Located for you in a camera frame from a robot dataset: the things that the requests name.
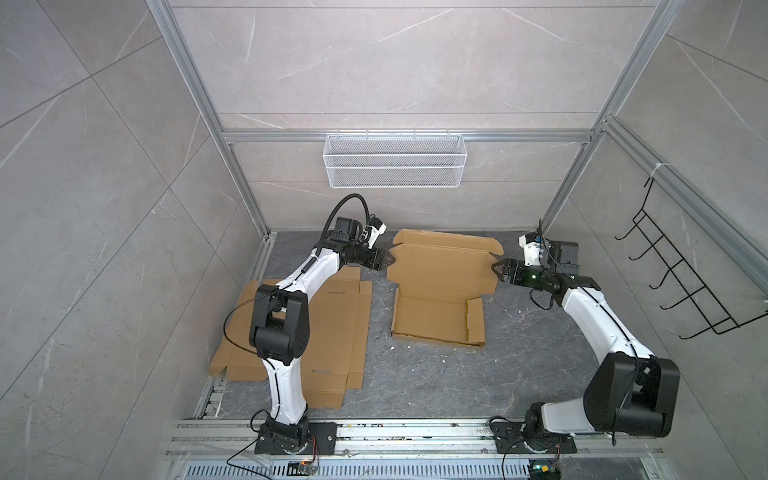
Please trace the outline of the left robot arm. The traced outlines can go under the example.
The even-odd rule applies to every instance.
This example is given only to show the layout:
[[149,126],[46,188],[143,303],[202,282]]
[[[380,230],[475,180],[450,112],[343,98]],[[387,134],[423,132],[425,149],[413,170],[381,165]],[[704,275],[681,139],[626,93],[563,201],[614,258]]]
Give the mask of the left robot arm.
[[394,257],[376,246],[385,231],[384,222],[374,215],[366,224],[340,217],[289,276],[256,290],[248,340],[269,380],[271,409],[263,435],[291,442],[295,448],[307,442],[301,357],[310,340],[310,300],[347,264],[376,271],[392,265]]

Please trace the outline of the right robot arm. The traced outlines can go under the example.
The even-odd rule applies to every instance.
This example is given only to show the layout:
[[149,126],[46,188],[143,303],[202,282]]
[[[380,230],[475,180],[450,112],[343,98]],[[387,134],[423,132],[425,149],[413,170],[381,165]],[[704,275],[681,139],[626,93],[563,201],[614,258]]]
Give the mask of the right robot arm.
[[677,365],[639,341],[612,310],[599,284],[580,274],[577,243],[530,232],[520,237],[519,245],[522,259],[493,264],[498,279],[549,293],[552,304],[579,327],[599,363],[581,397],[533,404],[526,414],[525,436],[668,436],[680,383]]

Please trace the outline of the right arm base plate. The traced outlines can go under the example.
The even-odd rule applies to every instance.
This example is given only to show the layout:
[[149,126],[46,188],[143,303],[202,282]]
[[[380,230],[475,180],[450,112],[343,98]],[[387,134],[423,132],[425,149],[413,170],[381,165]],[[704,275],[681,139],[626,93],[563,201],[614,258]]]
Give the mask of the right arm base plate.
[[509,421],[501,417],[489,420],[496,449],[501,454],[575,454],[577,447],[569,435],[537,432],[524,422]]

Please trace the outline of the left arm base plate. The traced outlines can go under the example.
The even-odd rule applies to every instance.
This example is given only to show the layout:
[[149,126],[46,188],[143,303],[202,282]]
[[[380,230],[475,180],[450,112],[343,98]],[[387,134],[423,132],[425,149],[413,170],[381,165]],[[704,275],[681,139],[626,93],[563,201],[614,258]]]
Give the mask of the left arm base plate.
[[300,422],[285,425],[265,422],[259,428],[255,454],[332,455],[337,441],[338,425],[333,422]]

